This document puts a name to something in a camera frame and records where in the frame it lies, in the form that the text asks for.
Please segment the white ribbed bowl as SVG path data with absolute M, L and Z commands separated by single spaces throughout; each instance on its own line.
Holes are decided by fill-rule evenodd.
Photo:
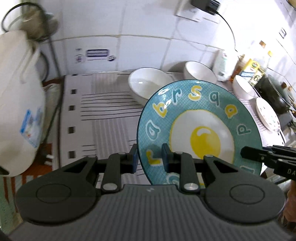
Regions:
M 196 62 L 188 61 L 184 66 L 184 78 L 188 80 L 203 80 L 211 83 L 217 82 L 217 77 L 213 71 L 206 65 Z

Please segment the metal ladle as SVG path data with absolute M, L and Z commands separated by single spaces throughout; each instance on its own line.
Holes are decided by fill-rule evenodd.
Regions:
M 54 14 L 45 12 L 44 15 L 46 21 L 38 8 L 22 6 L 20 29 L 27 33 L 29 39 L 44 42 L 58 31 L 59 21 Z

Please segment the white wall socket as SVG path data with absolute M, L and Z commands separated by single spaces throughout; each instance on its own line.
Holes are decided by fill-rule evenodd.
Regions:
M 182 0 L 176 12 L 176 16 L 195 22 L 200 22 L 203 15 L 203 11 L 192 6 L 189 0 Z

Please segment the black power adapter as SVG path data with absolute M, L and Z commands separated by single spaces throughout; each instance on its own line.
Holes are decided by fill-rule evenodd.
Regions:
M 220 3 L 216 0 L 190 0 L 190 4 L 210 15 L 218 13 Z

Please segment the yellow label oil bottle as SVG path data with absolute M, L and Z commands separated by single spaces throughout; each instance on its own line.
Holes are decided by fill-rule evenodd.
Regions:
M 234 77 L 238 75 L 243 77 L 247 81 L 250 81 L 257 72 L 259 67 L 260 64 L 258 61 L 243 55 L 239 58 L 239 61 L 237 62 L 229 80 L 233 82 Z

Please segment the small white bowl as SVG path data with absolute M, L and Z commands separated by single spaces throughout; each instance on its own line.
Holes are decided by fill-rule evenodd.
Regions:
M 251 100 L 256 97 L 253 87 L 240 75 L 234 77 L 232 87 L 239 99 Z

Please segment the white salt bag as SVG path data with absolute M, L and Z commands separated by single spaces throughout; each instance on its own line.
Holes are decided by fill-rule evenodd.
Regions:
M 212 71 L 216 75 L 218 81 L 226 82 L 230 78 L 237 62 L 236 59 L 237 55 L 234 51 L 218 51 L 212 68 Z

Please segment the clear vinegar bottle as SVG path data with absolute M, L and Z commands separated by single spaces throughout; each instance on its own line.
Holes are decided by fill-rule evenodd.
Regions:
M 255 86 L 258 83 L 258 81 L 265 75 L 267 66 L 263 63 L 259 63 L 256 60 L 253 60 L 252 64 L 255 65 L 255 73 L 249 80 L 249 83 L 252 86 Z

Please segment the strawberry print plate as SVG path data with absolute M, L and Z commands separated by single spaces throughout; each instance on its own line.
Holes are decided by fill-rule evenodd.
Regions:
M 280 131 L 280 121 L 276 112 L 268 104 L 266 100 L 261 97 L 256 98 L 255 101 L 256 112 L 263 125 L 271 132 Z

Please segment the white rice cooker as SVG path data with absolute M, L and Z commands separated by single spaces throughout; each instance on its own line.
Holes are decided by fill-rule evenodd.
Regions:
M 41 142 L 45 92 L 37 72 L 38 43 L 24 31 L 1 35 L 1 175 L 14 177 L 33 163 Z

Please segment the teal fried egg plate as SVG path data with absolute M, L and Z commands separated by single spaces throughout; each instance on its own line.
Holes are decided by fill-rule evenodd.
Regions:
M 245 105 L 224 88 L 202 80 L 172 82 L 152 95 L 137 126 L 138 155 L 153 185 L 178 184 L 167 173 L 162 145 L 202 159 L 212 155 L 252 174 L 261 164 L 241 157 L 241 149 L 262 148 L 257 125 Z

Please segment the black wok with lid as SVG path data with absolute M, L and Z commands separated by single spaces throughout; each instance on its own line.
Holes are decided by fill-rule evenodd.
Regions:
M 264 75 L 255 85 L 255 89 L 277 114 L 284 114 L 289 110 L 295 111 L 288 94 L 273 76 Z

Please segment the large white bowl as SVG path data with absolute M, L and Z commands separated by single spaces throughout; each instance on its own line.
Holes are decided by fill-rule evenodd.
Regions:
M 128 76 L 128 86 L 133 99 L 145 106 L 155 92 L 173 82 L 173 78 L 167 73 L 156 68 L 139 68 Z

